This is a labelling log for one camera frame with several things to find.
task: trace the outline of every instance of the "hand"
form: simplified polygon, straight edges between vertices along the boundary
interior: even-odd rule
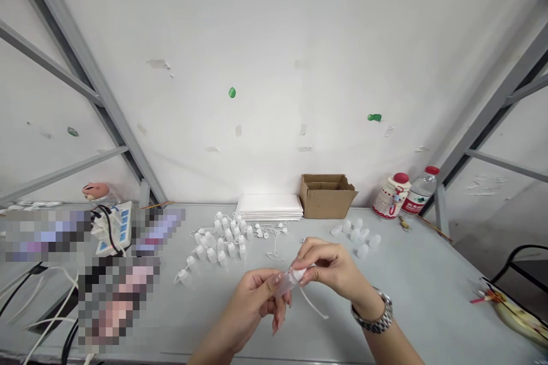
[[[267,268],[246,272],[223,314],[195,351],[189,364],[207,363],[208,358],[231,357],[241,351],[261,319],[268,314],[274,316],[274,336],[285,321],[285,304],[291,307],[292,303],[291,292],[281,298],[273,297],[282,276],[281,271]]]
[[[340,244],[308,237],[291,263],[290,269],[307,268],[300,281],[305,286],[310,281],[321,282],[332,288],[352,305],[364,319],[378,319],[384,312],[384,301],[361,274],[352,257]]]

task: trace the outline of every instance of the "small white cap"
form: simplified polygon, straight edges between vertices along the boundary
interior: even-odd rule
[[[297,280],[297,282],[299,282],[303,278],[304,273],[305,273],[306,270],[307,269],[305,268],[305,269],[293,271],[293,276]]]

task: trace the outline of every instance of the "gray metal bar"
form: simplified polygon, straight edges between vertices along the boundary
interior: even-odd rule
[[[88,158],[87,160],[80,161],[76,164],[69,165],[68,167],[54,171],[53,173],[44,175],[43,177],[29,181],[26,184],[23,184],[22,186],[20,186],[15,191],[12,191],[10,193],[0,194],[0,204],[6,201],[16,200],[20,198],[21,196],[24,196],[33,191],[36,191],[37,189],[41,189],[47,185],[50,185],[59,180],[62,180],[63,178],[69,177],[72,174],[76,174],[77,172],[85,170],[86,168],[89,168],[93,165],[96,165],[96,164],[102,163],[103,161],[111,159],[112,157],[120,155],[127,150],[128,150],[127,147],[116,147],[112,150],[109,150],[104,153],[93,156],[91,158]]]
[[[434,201],[436,206],[436,221],[438,228],[443,234],[449,236],[449,222],[447,220],[447,205],[445,202],[445,186],[440,184],[436,188],[436,199]]]
[[[150,202],[150,185],[147,180],[141,180],[141,190],[139,191],[139,207],[146,207]]]
[[[534,178],[539,181],[548,183],[548,174],[534,168],[527,168],[523,165],[512,163],[511,161],[503,160],[502,158],[495,157],[486,153],[482,153],[477,150],[468,150],[466,155],[478,160],[485,161],[486,163],[494,164],[502,168],[509,169],[510,171],[517,172],[518,174],[525,175],[527,177]]]
[[[103,100],[104,109],[96,110],[103,124],[107,126],[109,134],[113,136],[115,144],[129,147],[130,151],[124,155],[126,163],[128,163],[139,181],[144,177],[150,184],[151,196],[154,197],[154,201],[158,203],[166,202],[167,197],[163,192],[160,182],[156,178],[137,139],[133,135],[129,124],[122,114],[122,110],[118,106],[64,0],[43,0],[43,2],[47,7],[47,13],[54,19],[53,23],[61,30],[70,51],[74,53],[78,63],[83,68],[92,88]],[[59,40],[55,37],[53,41],[58,42]]]
[[[485,130],[495,114],[505,105],[507,98],[518,88],[523,79],[542,58],[546,52],[547,44],[548,24],[542,28],[541,32],[533,40],[529,48],[527,48],[516,65],[510,70],[510,73],[502,81],[495,94],[493,94],[493,97],[491,97],[483,110],[478,114],[447,160],[442,164],[440,167],[440,174],[438,175],[438,181],[443,182],[449,176],[449,173],[462,159],[466,151],[472,147],[472,144]]]
[[[85,85],[75,76],[66,71],[57,62],[53,61],[49,56],[47,56],[44,52],[35,47],[25,37],[13,30],[10,26],[8,26],[3,20],[0,20],[0,38],[15,47],[21,53],[25,54],[35,63],[38,63],[40,66],[52,73],[55,77],[64,82],[66,85],[78,91],[89,101],[97,104],[98,106],[103,106],[103,102],[101,101],[100,97],[95,93],[95,91],[90,89],[87,85]]]
[[[528,85],[514,91],[507,99],[503,107],[511,106],[512,104],[520,101],[522,98],[525,98],[544,87],[548,86],[548,74],[535,78]]]

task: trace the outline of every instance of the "silver wristwatch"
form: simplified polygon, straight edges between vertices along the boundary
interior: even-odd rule
[[[385,293],[382,293],[378,288],[375,288],[377,291],[377,294],[382,298],[384,301],[384,313],[382,316],[376,320],[376,321],[367,321],[363,319],[357,312],[356,309],[352,304],[351,306],[351,312],[352,316],[356,320],[356,322],[366,331],[373,332],[374,334],[382,334],[384,331],[386,331],[388,328],[390,328],[390,325],[392,325],[392,301],[386,295]]]

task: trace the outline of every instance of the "gray table surface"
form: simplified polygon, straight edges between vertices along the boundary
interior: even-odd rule
[[[357,245],[348,236],[341,234],[333,238],[329,234],[339,221],[291,222],[288,234],[280,236],[277,242],[280,257],[285,261],[272,261],[265,255],[273,250],[274,236],[268,240],[255,238],[248,244],[245,262],[231,259],[227,270],[201,262],[200,274],[194,276],[194,289],[190,289],[173,283],[176,272],[185,266],[186,257],[195,247],[189,233],[198,226],[211,226],[218,210],[231,215],[235,206],[170,206],[184,207],[186,220],[159,253],[160,275],[154,292],[148,296],[127,337],[97,358],[186,362],[221,313],[242,274],[258,267],[286,270],[300,241],[307,236],[340,242],[352,252],[367,279],[390,295],[398,324],[427,364],[532,364],[546,355],[507,328],[488,303],[469,303],[478,289],[481,273],[419,221],[412,221],[413,231],[405,233],[397,221],[382,220],[370,209],[351,209],[349,219],[362,218],[364,227],[371,231],[370,237],[374,234],[382,237],[380,246],[371,249],[365,259],[356,257]],[[86,247],[86,253],[94,249],[95,242]],[[23,272],[29,265],[14,267],[2,263],[0,287],[13,278],[16,268]],[[67,267],[73,274],[76,262],[68,262]],[[41,301],[51,303],[60,298],[69,288],[66,282],[61,273],[48,278]],[[27,295],[33,288],[29,287]],[[374,363],[362,332],[350,315],[349,303],[318,283],[310,284],[305,290],[329,319],[320,318],[297,291],[283,328],[272,337],[271,321],[265,318],[243,351],[234,358],[234,364]],[[19,306],[14,303],[13,313]],[[37,312],[39,310],[31,306],[15,325],[7,326],[3,321],[13,313],[6,311],[6,318],[0,320],[1,350],[20,353],[30,350],[37,336],[21,331],[21,327],[36,320]],[[76,318],[76,310],[69,317]],[[36,358],[59,358],[70,327],[70,323],[61,323],[37,349]],[[84,356],[75,340],[71,357]]]

